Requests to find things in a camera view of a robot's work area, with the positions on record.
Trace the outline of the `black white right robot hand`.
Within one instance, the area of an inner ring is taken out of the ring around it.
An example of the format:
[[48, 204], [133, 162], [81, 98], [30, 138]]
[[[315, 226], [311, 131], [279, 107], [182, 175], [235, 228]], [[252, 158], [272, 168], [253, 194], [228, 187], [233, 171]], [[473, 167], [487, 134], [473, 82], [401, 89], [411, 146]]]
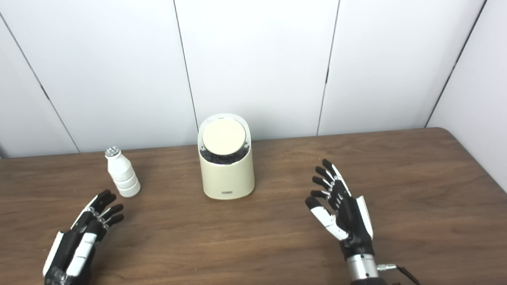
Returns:
[[315, 168], [319, 176], [312, 182], [323, 190], [313, 190], [305, 204], [324, 228], [340, 242], [345, 259], [355, 255], [375, 255], [373, 229], [363, 196], [354, 197], [337, 167], [323, 159]]

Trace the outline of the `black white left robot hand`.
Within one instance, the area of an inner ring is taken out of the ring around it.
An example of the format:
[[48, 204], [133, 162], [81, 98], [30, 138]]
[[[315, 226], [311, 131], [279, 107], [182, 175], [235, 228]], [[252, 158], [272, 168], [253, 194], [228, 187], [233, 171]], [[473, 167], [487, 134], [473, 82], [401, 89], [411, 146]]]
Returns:
[[43, 267], [45, 285], [89, 285], [91, 264], [108, 230], [121, 222], [124, 206], [110, 190], [96, 195], [68, 231], [59, 231]]

